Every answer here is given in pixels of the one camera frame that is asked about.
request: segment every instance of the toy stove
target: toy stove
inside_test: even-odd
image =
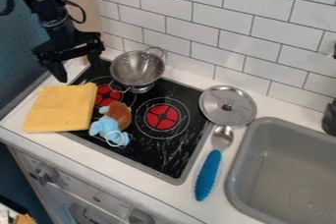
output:
[[[73,84],[97,84],[92,122],[102,116],[101,106],[113,100],[127,104],[133,116],[126,129],[131,142],[120,148],[91,137],[88,131],[64,135],[169,183],[183,183],[213,126],[198,108],[201,91],[160,79],[146,93],[131,93],[112,79],[110,64],[102,60],[101,68],[88,68]]]

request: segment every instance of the stove knob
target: stove knob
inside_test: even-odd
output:
[[[56,169],[47,166],[45,164],[39,164],[35,169],[36,177],[41,186],[49,183],[55,183],[57,179],[60,177],[59,173]]]
[[[155,220],[149,214],[138,209],[133,209],[129,216],[130,224],[155,224]]]

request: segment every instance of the gray sink basin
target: gray sink basin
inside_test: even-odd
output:
[[[226,181],[241,212],[271,224],[336,223],[336,138],[276,118],[248,128]]]

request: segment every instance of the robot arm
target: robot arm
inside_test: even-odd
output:
[[[74,22],[85,22],[85,11],[68,0],[24,0],[31,11],[38,15],[40,25],[47,31],[50,40],[32,49],[40,65],[46,67],[58,81],[65,83],[67,73],[63,61],[87,55],[91,65],[96,65],[104,50],[99,32],[82,32],[75,28]],[[83,20],[72,18],[66,8],[72,5],[80,8]],[[1,15],[10,14],[15,7],[14,0],[7,0]]]

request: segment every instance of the black stovetop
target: black stovetop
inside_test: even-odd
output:
[[[110,64],[102,60],[101,68],[88,68],[73,84],[91,82],[98,85],[92,122],[102,116],[98,113],[99,107],[109,105],[112,99],[132,108],[133,122],[126,129],[132,136],[130,144],[125,148],[111,147],[104,140],[91,137],[88,131],[70,134],[132,159],[141,164],[137,166],[139,168],[149,167],[155,170],[154,175],[162,173],[179,179],[191,162],[196,147],[200,150],[198,144],[203,144],[201,137],[209,126],[198,108],[201,91],[160,79],[144,94],[113,92],[110,86],[113,89],[126,89],[111,78]]]

